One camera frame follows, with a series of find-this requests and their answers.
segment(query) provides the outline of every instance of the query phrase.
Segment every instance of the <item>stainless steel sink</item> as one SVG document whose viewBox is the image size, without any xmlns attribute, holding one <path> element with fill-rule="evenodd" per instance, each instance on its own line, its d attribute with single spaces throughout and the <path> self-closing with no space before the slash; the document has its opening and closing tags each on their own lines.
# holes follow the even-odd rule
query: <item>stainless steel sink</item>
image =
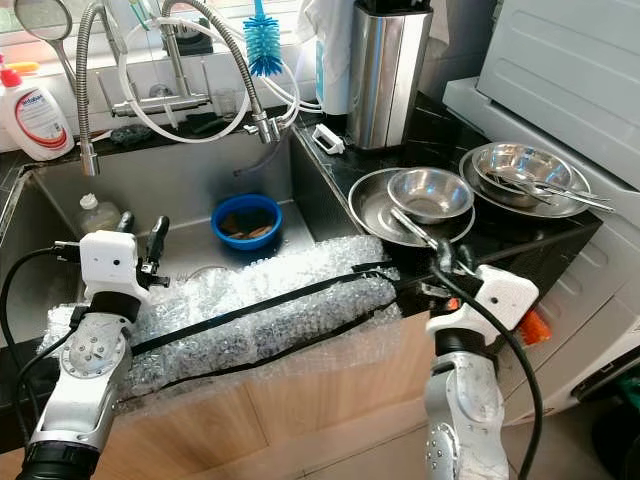
<svg viewBox="0 0 640 480">
<path fill-rule="evenodd" d="M 304 250 L 317 241 L 361 233 L 344 199 L 295 133 L 275 148 L 233 134 L 213 144 L 102 156 L 101 166 L 98 177 L 84 177 L 77 162 L 41 166 L 21 177 L 0 220 L 0 280 L 24 253 L 55 240 L 80 238 L 78 201 L 88 192 L 134 213 L 140 253 L 157 217 L 171 219 L 161 273 L 173 278 L 209 265 L 240 268 L 260 258 Z M 239 252 L 213 235 L 209 219 L 220 201 L 249 192 L 276 200 L 284 222 L 271 245 Z M 76 301 L 81 291 L 75 265 L 51 258 L 25 265 L 8 304 L 16 340 L 41 336 L 47 310 Z"/>
</svg>

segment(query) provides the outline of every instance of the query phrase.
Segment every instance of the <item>faucet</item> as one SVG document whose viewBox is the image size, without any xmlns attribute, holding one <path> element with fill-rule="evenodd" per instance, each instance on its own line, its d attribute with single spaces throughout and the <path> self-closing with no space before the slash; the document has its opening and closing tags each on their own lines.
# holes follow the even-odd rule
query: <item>faucet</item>
<svg viewBox="0 0 640 480">
<path fill-rule="evenodd" d="M 267 112 L 262 108 L 262 105 L 258 100 L 258 95 L 256 94 L 256 89 L 253 85 L 253 80 L 251 79 L 249 68 L 242 57 L 242 53 L 240 52 L 238 45 L 233 40 L 233 37 L 222 21 L 199 0 L 166 0 L 162 6 L 162 15 L 168 17 L 171 14 L 171 8 L 176 3 L 186 3 L 202 13 L 207 20 L 209 20 L 210 24 L 218 30 L 220 36 L 227 43 L 233 59 L 240 70 L 240 75 L 245 88 L 247 89 L 251 103 L 251 117 L 254 125 L 245 126 L 245 130 L 250 134 L 257 133 L 262 143 L 278 142 L 280 140 L 280 129 L 278 123 L 275 118 L 268 118 Z M 82 163 L 82 171 L 87 176 L 96 176 L 100 174 L 98 155 L 95 153 L 93 144 L 89 138 L 89 98 L 87 95 L 87 57 L 89 54 L 89 36 L 91 34 L 91 26 L 96 15 L 100 17 L 102 24 L 104 25 L 109 46 L 116 63 L 118 63 L 120 57 L 120 49 L 116 43 L 115 36 L 113 35 L 111 22 L 109 21 L 109 13 L 105 7 L 104 0 L 95 0 L 87 6 L 82 14 L 78 30 L 78 44 L 76 47 L 76 99 L 78 105 L 78 124 L 80 126 L 80 161 Z M 174 107 L 175 110 L 183 110 L 187 108 L 197 108 L 200 105 L 210 102 L 210 95 L 191 93 L 180 62 L 180 53 L 178 51 L 175 32 L 170 25 L 163 25 L 161 28 L 167 40 L 167 51 L 175 72 L 178 95 L 160 96 L 140 100 L 139 103 L 141 108 L 148 113 L 158 113 L 167 103 L 170 107 Z M 131 107 L 126 102 L 112 106 L 111 113 L 112 115 L 118 116 L 134 115 Z"/>
</svg>

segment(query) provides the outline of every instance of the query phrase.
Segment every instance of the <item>dish soap bottle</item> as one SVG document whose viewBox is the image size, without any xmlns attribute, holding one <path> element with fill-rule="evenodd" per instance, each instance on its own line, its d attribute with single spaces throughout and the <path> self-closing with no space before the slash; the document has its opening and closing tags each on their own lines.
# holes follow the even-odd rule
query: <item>dish soap bottle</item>
<svg viewBox="0 0 640 480">
<path fill-rule="evenodd" d="M 93 193 L 80 199 L 79 223 L 84 233 L 98 230 L 115 230 L 120 222 L 120 211 L 111 202 L 98 202 Z"/>
<path fill-rule="evenodd" d="M 69 123 L 58 103 L 42 87 L 22 84 L 15 70 L 5 68 L 0 55 L 0 124 L 18 146 L 37 161 L 58 158 L 73 148 Z"/>
</svg>

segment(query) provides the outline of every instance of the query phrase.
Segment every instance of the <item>metal plate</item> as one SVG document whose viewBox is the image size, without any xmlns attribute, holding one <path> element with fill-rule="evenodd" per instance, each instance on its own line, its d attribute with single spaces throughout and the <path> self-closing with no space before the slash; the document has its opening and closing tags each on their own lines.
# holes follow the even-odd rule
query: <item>metal plate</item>
<svg viewBox="0 0 640 480">
<path fill-rule="evenodd" d="M 481 186 L 481 179 L 476 172 L 475 168 L 473 168 L 473 162 L 471 158 L 474 154 L 476 154 L 479 150 L 482 150 L 485 147 L 479 147 L 474 150 L 468 151 L 462 160 L 460 160 L 460 176 L 471 186 L 474 193 L 479 197 L 485 199 L 487 202 L 492 203 L 498 207 L 504 208 L 505 210 L 509 210 L 510 212 L 520 213 L 522 215 L 527 215 L 529 217 L 539 217 L 539 218 L 566 218 L 572 217 L 573 215 L 577 215 L 578 213 L 584 212 L 588 205 L 585 205 L 581 202 L 576 202 L 575 200 L 571 200 L 569 198 L 561 197 L 559 195 L 551 195 L 547 197 L 550 201 L 555 203 L 555 205 L 547 205 L 545 203 L 538 203 L 532 207 L 513 207 L 510 205 L 505 205 L 503 203 L 498 202 L 497 200 L 488 196 L 483 190 Z M 583 190 L 585 192 L 591 192 L 591 187 L 589 186 L 589 182 L 584 178 L 580 171 L 573 169 L 573 183 L 571 184 L 571 188 L 574 190 Z"/>
<path fill-rule="evenodd" d="M 372 235 L 407 247 L 426 247 L 424 242 L 407 231 L 392 215 L 395 204 L 387 194 L 387 183 L 403 168 L 387 168 L 365 175 L 349 191 L 349 208 L 360 225 Z M 423 225 L 429 235 L 456 242 L 464 237 L 475 222 L 472 207 L 463 215 L 437 225 Z"/>
</svg>

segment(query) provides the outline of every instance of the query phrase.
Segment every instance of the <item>red bottle cap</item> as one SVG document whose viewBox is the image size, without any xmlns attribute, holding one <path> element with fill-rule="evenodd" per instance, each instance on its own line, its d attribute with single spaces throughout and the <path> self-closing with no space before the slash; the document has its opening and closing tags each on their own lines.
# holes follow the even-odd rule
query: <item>red bottle cap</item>
<svg viewBox="0 0 640 480">
<path fill-rule="evenodd" d="M 0 70 L 0 82 L 8 88 L 17 87 L 22 84 L 22 78 L 20 78 L 20 75 L 15 70 L 5 68 L 4 70 Z"/>
</svg>

